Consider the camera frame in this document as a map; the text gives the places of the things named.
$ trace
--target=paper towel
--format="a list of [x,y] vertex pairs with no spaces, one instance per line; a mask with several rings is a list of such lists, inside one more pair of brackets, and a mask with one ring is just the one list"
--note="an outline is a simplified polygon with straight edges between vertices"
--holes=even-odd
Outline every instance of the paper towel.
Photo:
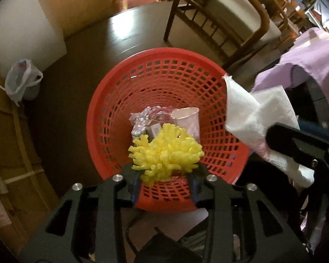
[[225,75],[223,78],[227,84],[225,128],[297,185],[305,188],[311,186],[313,170],[270,149],[266,143],[267,129],[276,122],[300,129],[283,87],[249,93],[231,76]]

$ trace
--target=yellow plastic toy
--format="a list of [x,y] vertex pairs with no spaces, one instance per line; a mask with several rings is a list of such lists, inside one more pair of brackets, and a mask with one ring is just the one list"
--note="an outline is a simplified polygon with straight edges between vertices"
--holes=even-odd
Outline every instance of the yellow plastic toy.
[[141,135],[133,142],[137,146],[128,149],[135,164],[132,169],[145,170],[141,180],[150,187],[155,181],[170,181],[175,170],[182,175],[192,172],[198,167],[195,163],[204,156],[202,146],[186,129],[169,123],[163,125],[150,143],[148,135]]

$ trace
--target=black cable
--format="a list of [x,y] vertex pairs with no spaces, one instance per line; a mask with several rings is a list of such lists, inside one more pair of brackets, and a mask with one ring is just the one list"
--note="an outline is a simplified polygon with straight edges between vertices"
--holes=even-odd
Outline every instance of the black cable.
[[133,242],[131,241],[131,238],[129,237],[129,232],[131,230],[131,228],[139,221],[143,218],[145,214],[145,211],[142,210],[141,213],[135,217],[127,226],[127,229],[125,230],[125,239],[128,242],[129,246],[131,247],[131,249],[133,250],[134,254],[136,255],[138,253],[138,250],[136,249],[135,245],[133,244]]

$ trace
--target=white paper cup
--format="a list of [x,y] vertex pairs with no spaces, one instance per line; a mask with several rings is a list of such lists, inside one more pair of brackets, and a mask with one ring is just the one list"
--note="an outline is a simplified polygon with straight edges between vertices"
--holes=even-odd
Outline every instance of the white paper cup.
[[192,135],[197,143],[200,143],[200,123],[198,120],[198,108],[183,108],[173,110],[171,116],[174,123],[185,128],[188,134]]

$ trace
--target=chair leg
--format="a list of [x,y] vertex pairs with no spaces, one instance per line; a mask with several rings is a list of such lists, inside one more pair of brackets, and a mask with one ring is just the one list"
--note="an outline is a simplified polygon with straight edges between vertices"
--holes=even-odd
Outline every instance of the chair leg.
[[165,33],[164,37],[163,37],[164,41],[168,41],[169,32],[170,32],[170,29],[172,28],[174,17],[175,17],[179,2],[180,2],[180,0],[173,0],[172,8],[170,9],[169,18],[168,18],[168,22],[167,22],[167,26],[166,26],[166,31],[164,32]]

